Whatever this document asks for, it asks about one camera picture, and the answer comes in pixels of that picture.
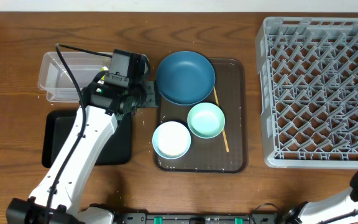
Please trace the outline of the light blue rice bowl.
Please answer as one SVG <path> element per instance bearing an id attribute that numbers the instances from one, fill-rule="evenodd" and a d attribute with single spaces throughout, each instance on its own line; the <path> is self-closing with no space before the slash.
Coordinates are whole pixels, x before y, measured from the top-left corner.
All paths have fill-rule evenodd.
<path id="1" fill-rule="evenodd" d="M 188 152 L 191 134 L 185 125 L 168 121 L 154 131 L 152 145 L 158 156 L 170 160 L 178 159 Z"/>

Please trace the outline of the mint green bowl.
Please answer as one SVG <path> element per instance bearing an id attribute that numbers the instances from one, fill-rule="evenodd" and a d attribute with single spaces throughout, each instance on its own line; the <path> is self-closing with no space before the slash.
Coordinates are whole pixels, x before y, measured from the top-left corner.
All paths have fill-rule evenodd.
<path id="1" fill-rule="evenodd" d="M 226 119 L 220 107 L 212 103 L 199 103 L 189 111 L 187 123 L 195 136 L 211 139 L 223 131 Z"/>

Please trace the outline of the yellow snack wrapper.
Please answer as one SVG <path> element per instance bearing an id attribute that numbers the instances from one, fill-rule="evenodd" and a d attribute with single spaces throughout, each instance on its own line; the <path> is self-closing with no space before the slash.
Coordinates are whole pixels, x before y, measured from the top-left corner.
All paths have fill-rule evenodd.
<path id="1" fill-rule="evenodd" d="M 105 80 L 105 76 L 106 76 L 106 74 L 108 73 L 108 71 L 109 71 L 109 69 L 108 69 L 108 67 L 106 67 L 106 66 L 103 66 L 102 68 L 101 68 L 101 71 L 100 71 L 100 73 L 101 73 L 101 77 L 100 77 L 100 81 L 104 81 Z"/>

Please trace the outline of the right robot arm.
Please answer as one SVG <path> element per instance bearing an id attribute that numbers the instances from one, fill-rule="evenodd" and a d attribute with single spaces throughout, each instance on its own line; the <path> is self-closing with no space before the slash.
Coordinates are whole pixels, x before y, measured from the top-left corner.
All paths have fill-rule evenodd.
<path id="1" fill-rule="evenodd" d="M 304 202 L 292 208 L 276 223 L 357 223 L 358 222 L 358 171 L 349 188 L 318 202 Z"/>

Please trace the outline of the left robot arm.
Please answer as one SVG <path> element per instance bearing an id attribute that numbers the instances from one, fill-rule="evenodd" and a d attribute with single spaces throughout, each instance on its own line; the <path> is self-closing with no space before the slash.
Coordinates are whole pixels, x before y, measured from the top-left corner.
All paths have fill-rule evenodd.
<path id="1" fill-rule="evenodd" d="M 157 106 L 157 87 L 148 79 L 146 55 L 115 50 L 108 70 L 100 71 L 80 88 L 66 61 L 62 61 L 79 96 L 80 107 L 71 131 L 41 183 L 27 200 L 12 199 L 8 223 L 113 223 L 108 209 L 80 202 L 90 173 L 105 144 L 127 114 Z"/>

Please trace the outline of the black waste tray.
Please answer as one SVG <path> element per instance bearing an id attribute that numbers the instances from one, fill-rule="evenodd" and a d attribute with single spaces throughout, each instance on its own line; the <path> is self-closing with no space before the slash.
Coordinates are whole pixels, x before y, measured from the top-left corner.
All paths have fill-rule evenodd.
<path id="1" fill-rule="evenodd" d="M 55 110 L 46 117 L 42 165 L 50 168 L 68 137 L 76 117 L 76 110 Z M 131 158 L 132 117 L 127 114 L 119 122 L 116 132 L 104 145 L 97 166 L 121 165 Z"/>

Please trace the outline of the grey dishwasher rack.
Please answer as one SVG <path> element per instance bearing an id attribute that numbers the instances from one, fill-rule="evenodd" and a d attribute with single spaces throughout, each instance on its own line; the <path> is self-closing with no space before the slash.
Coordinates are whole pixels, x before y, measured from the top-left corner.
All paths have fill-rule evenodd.
<path id="1" fill-rule="evenodd" d="M 267 17 L 255 48 L 265 163 L 358 169 L 358 18 Z"/>

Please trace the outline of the dark blue plate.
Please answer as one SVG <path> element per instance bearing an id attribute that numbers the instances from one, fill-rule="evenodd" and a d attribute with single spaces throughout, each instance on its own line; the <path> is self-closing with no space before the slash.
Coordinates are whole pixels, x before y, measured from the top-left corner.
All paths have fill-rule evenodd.
<path id="1" fill-rule="evenodd" d="M 197 52 L 179 51 L 165 57 L 157 67 L 160 94 L 176 105 L 194 105 L 212 92 L 216 74 L 212 63 Z"/>

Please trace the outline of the clear plastic bin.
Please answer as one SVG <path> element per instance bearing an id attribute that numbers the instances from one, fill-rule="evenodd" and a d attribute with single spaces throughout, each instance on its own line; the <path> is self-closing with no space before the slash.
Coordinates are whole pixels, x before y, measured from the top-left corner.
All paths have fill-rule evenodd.
<path id="1" fill-rule="evenodd" d="M 80 88 L 88 86 L 103 67 L 109 68 L 111 58 L 84 52 L 62 52 Z M 75 103 L 78 94 L 56 52 L 47 52 L 42 60 L 38 87 L 47 92 L 50 102 Z"/>

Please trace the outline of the wooden chopstick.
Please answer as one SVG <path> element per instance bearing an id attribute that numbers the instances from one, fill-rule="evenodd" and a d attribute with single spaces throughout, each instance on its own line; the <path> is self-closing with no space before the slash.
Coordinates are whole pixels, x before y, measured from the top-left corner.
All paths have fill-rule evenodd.
<path id="1" fill-rule="evenodd" d="M 213 93 L 214 93 L 214 99 L 215 99 L 216 105 L 217 105 L 218 107 L 220 107 L 220 105 L 219 105 L 219 100 L 218 100 L 218 95 L 217 95 L 215 86 L 213 87 Z M 224 139 L 224 144 L 225 144 L 226 152 L 229 153 L 230 150 L 229 150 L 229 146 L 228 146 L 228 142 L 227 142 L 227 137 L 226 137 L 226 132 L 225 132 L 224 127 L 223 127 L 223 130 L 222 130 L 222 135 L 223 135 L 223 139 Z"/>

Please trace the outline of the brown serving tray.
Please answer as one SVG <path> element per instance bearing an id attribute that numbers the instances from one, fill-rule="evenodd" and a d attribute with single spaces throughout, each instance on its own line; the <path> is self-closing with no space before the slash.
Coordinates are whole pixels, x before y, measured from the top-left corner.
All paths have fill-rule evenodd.
<path id="1" fill-rule="evenodd" d="M 205 102 L 219 104 L 225 116 L 225 135 L 202 139 L 191 135 L 188 152 L 178 159 L 164 159 L 154 153 L 154 164 L 170 172 L 238 173 L 248 164 L 245 73 L 240 61 L 211 58 L 216 73 L 216 92 Z"/>

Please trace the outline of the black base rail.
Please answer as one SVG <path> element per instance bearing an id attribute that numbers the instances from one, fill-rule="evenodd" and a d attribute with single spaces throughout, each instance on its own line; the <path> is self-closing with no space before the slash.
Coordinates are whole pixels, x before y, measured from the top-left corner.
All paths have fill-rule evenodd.
<path id="1" fill-rule="evenodd" d="M 271 224 L 278 215 L 255 213 L 253 215 L 164 215 L 124 213 L 115 215 L 113 224 Z"/>

